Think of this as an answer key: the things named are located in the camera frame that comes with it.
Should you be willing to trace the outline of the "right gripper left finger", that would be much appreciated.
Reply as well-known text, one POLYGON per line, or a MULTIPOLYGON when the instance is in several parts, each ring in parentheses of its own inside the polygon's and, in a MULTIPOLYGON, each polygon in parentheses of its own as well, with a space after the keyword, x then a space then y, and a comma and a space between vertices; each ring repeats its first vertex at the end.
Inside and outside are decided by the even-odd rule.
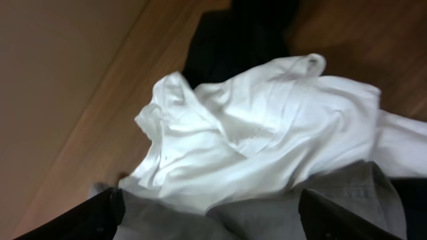
POLYGON ((15 240, 112 240, 124 214, 122 190, 109 188, 15 240))

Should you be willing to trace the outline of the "grey shorts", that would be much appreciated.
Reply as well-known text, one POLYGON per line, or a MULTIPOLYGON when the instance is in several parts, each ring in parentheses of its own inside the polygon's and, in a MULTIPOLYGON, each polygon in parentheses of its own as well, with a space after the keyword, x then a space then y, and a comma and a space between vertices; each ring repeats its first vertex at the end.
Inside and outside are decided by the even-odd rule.
POLYGON ((375 226, 407 238, 404 208, 394 186, 377 164, 359 161, 310 177, 285 193, 217 205, 205 215, 175 211, 125 191, 125 215, 115 239, 304 239, 298 213, 303 189, 313 189, 375 226))

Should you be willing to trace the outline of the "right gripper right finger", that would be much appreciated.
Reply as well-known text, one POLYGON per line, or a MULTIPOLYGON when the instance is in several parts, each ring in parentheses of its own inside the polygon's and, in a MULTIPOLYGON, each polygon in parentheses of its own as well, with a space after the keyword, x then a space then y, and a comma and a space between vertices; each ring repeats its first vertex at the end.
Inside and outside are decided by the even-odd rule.
POLYGON ((311 189, 301 192, 298 212, 307 240, 400 240, 311 189))

